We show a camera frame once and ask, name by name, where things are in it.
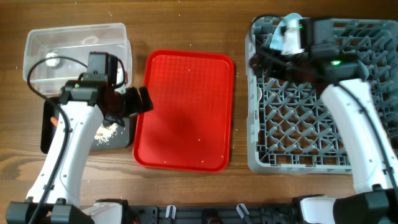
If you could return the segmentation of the orange carrot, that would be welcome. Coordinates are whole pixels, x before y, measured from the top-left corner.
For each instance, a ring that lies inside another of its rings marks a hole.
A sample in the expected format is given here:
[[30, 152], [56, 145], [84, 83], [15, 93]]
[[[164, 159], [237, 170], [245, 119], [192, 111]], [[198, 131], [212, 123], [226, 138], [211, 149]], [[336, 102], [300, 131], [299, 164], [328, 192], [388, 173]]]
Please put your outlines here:
[[51, 122], [55, 127], [58, 126], [58, 119], [57, 119], [56, 117], [52, 116], [52, 117], [50, 118], [50, 122]]

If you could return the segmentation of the light blue plate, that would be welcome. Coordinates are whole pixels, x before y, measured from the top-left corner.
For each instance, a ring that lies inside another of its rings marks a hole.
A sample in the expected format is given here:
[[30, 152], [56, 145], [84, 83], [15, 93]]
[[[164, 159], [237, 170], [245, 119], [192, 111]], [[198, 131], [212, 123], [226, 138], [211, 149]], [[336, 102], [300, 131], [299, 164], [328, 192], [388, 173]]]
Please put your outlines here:
[[270, 48], [279, 51], [281, 55], [304, 53], [300, 34], [301, 20], [302, 16], [297, 13], [285, 16], [272, 36]]

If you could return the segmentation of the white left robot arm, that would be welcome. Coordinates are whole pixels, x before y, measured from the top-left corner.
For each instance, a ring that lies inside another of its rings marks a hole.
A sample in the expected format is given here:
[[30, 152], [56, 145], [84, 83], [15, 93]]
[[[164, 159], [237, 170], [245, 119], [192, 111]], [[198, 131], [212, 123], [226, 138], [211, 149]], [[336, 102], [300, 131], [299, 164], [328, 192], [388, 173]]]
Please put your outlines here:
[[70, 80], [58, 102], [58, 124], [40, 175], [24, 202], [12, 202], [8, 223], [131, 223], [127, 200], [104, 199], [80, 209], [83, 170], [96, 132], [107, 115], [123, 119], [153, 109], [146, 87], [120, 94], [106, 81]]

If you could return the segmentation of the red snack wrapper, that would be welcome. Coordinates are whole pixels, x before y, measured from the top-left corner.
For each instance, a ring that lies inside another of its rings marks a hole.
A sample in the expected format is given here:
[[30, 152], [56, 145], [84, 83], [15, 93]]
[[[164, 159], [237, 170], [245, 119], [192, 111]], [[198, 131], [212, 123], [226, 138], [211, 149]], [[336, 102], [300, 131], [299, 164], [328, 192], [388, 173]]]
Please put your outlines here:
[[118, 74], [117, 74], [117, 82], [116, 83], [120, 83], [123, 81], [123, 69], [121, 67], [118, 68]]

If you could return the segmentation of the white plastic spoon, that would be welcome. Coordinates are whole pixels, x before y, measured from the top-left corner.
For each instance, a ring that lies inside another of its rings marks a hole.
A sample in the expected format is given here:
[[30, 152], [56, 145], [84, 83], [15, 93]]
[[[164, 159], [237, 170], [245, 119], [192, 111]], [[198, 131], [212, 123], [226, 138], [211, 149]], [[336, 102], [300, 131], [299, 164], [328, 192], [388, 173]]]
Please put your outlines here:
[[262, 89], [260, 87], [256, 88], [256, 105], [259, 106], [262, 100]]

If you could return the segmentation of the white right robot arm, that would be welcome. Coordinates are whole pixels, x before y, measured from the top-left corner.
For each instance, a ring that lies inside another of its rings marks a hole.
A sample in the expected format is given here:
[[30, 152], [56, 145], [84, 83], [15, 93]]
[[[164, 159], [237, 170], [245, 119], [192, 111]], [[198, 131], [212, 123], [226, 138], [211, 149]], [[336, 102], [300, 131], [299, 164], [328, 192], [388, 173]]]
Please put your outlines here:
[[248, 165], [350, 173], [354, 195], [295, 199], [298, 223], [396, 223], [395, 21], [261, 15], [245, 39]]

